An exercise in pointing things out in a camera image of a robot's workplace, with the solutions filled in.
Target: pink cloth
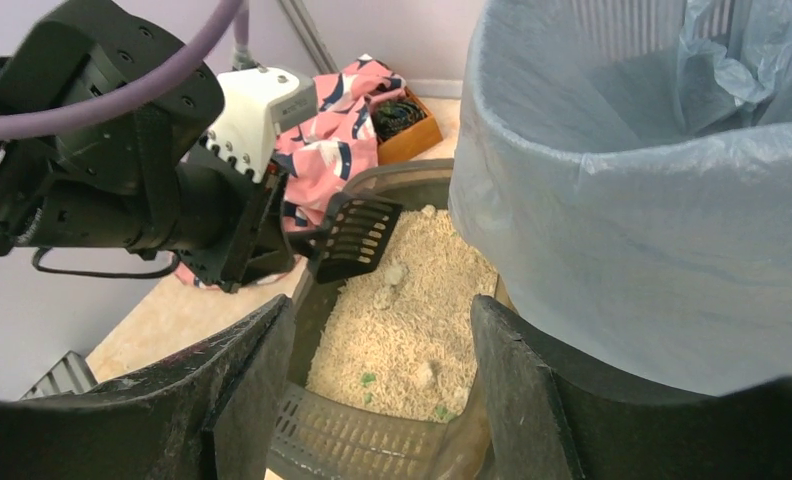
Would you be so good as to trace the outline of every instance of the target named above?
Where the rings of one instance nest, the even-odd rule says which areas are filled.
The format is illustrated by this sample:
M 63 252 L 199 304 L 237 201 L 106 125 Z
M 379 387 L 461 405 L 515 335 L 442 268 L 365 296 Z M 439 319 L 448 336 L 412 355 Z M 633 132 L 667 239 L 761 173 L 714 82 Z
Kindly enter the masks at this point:
M 404 79 L 369 55 L 359 57 L 341 73 L 316 76 L 314 82 L 319 113 L 280 135 L 273 154 L 290 172 L 284 195 L 287 231 L 319 225 L 331 196 L 358 173 L 378 166 L 371 111 L 383 101 L 405 96 Z M 205 287 L 184 265 L 175 276 L 187 285 L 214 288 Z M 273 275 L 257 284 L 283 276 Z

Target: wooden box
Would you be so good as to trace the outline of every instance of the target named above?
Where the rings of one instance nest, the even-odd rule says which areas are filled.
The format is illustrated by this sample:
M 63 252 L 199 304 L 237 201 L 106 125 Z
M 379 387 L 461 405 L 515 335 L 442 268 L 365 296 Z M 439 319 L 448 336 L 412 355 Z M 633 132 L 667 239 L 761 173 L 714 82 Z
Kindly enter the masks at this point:
M 407 162 L 443 141 L 443 134 L 431 110 L 410 89 L 406 88 L 405 93 L 419 105 L 426 117 L 378 146 L 379 165 Z

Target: baseboard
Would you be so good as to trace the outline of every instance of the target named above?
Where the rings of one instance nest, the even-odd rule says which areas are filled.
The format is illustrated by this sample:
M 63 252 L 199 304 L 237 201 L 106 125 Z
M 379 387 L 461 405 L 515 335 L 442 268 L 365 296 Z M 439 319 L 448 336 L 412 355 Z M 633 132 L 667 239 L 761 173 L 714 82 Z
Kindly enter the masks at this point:
M 461 80 L 408 79 L 408 87 L 418 97 L 461 98 Z

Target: plastic bag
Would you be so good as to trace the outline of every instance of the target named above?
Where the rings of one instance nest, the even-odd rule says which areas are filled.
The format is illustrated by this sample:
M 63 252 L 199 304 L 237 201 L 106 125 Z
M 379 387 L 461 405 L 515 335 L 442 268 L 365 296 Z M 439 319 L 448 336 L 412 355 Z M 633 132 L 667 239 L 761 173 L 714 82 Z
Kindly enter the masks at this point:
M 792 374 L 792 0 L 490 0 L 450 210 L 536 327 L 723 394 Z

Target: beige pellet litter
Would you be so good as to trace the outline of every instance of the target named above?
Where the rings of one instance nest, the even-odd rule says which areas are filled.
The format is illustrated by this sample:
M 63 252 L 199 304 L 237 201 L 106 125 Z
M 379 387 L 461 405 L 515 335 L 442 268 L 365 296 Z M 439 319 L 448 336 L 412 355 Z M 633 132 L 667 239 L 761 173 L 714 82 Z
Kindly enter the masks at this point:
M 449 212 L 405 212 L 379 268 L 350 279 L 328 319 L 308 390 L 367 411 L 445 422 L 476 372 L 470 304 L 496 272 Z

